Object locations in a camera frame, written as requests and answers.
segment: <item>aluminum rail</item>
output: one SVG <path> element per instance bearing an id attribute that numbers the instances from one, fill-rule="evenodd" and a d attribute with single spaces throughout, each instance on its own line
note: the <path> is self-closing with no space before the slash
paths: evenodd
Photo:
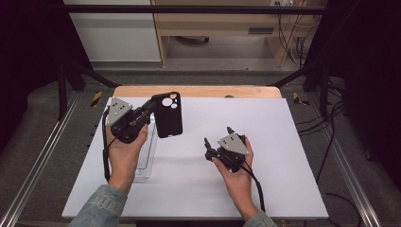
<path id="1" fill-rule="evenodd" d="M 346 12 L 328 7 L 247 7 L 247 6 L 126 6 L 126 5 L 43 5 L 39 9 L 71 13 L 202 13 L 202 14 L 289 14 L 326 15 Z"/>
<path id="2" fill-rule="evenodd" d="M 319 100 L 316 94 L 306 93 L 309 100 L 311 100 L 311 104 L 315 109 L 317 114 L 320 114 L 319 111 Z M 327 126 L 324 128 L 325 134 L 327 136 L 327 140 L 330 140 L 330 136 L 333 132 L 331 126 Z M 354 203 L 357 206 L 357 209 L 362 217 L 365 225 L 367 227 L 380 227 L 380 221 L 377 218 L 374 208 L 372 207 L 371 203 L 369 202 L 368 197 L 363 190 L 362 185 L 360 184 L 359 180 L 357 179 L 357 174 L 351 168 L 347 158 L 342 152 L 341 146 L 339 141 L 334 136 L 333 145 L 332 145 L 332 152 L 334 158 L 336 160 L 337 165 L 339 166 L 339 170 L 342 174 L 342 178 L 344 179 L 345 183 L 348 186 L 348 190 L 351 193 L 351 196 L 354 199 Z"/>
<path id="3" fill-rule="evenodd" d="M 14 201 L 9 206 L 9 209 L 7 210 L 5 215 L 2 216 L 2 218 L 0 219 L 0 226 L 10 227 L 16 224 L 18 217 L 20 217 L 27 200 L 29 199 L 36 183 L 39 181 L 39 178 L 44 171 L 48 159 L 50 158 L 55 146 L 59 142 L 61 134 L 77 105 L 79 96 L 80 92 L 74 92 L 72 94 L 68 103 L 67 113 L 64 115 L 63 119 L 56 123 L 56 126 L 50 133 L 50 136 L 48 137 L 41 153 L 39 154 L 38 159 L 31 168 L 29 174 L 27 175 L 24 184 L 21 186 L 20 191 L 15 196 Z"/>

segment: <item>metal bracket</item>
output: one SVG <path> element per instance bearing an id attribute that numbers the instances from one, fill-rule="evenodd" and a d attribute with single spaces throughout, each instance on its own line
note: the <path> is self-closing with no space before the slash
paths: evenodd
<path id="1" fill-rule="evenodd" d="M 218 143 L 227 150 L 235 153 L 249 155 L 250 153 L 236 133 L 229 134 L 218 140 Z"/>
<path id="2" fill-rule="evenodd" d="M 111 126 L 131 109 L 132 105 L 130 103 L 125 102 L 117 97 L 113 97 L 106 125 Z"/>

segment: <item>camera cutout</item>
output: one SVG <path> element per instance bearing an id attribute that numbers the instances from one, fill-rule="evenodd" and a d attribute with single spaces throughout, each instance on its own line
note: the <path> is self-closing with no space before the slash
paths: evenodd
<path id="1" fill-rule="evenodd" d="M 171 109 L 176 109 L 178 107 L 177 105 L 177 95 L 172 94 L 170 97 L 166 97 L 163 99 L 162 103 L 166 107 L 171 107 Z"/>

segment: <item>left hand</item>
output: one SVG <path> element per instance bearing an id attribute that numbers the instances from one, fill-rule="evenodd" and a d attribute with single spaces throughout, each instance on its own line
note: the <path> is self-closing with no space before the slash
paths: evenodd
<path id="1" fill-rule="evenodd" d="M 110 127 L 106 128 L 106 136 L 107 144 L 110 145 L 109 159 L 112 165 L 109 185 L 129 194 L 138 166 L 139 152 L 148 139 L 148 125 L 139 131 L 138 137 L 130 144 L 114 140 Z"/>

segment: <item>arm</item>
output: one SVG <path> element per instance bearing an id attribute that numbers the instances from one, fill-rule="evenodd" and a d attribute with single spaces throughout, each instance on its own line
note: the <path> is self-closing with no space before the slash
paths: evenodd
<path id="1" fill-rule="evenodd" d="M 245 139 L 245 146 L 250 155 L 246 162 L 249 166 L 253 163 L 253 150 L 248 138 Z M 243 169 L 231 173 L 226 166 L 217 158 L 213 158 L 218 171 L 221 173 L 226 184 L 228 194 L 234 202 L 236 209 L 246 222 L 244 226 L 276 226 L 274 222 L 263 211 L 256 208 L 252 200 L 252 178 Z"/>
<path id="2" fill-rule="evenodd" d="M 141 129 L 138 137 L 130 144 L 114 140 L 110 127 L 106 129 L 106 135 L 108 144 L 111 143 L 109 158 L 112 176 L 109 184 L 99 187 L 69 226 L 116 226 L 124 210 L 135 178 L 139 151 L 148 138 L 148 125 Z"/>

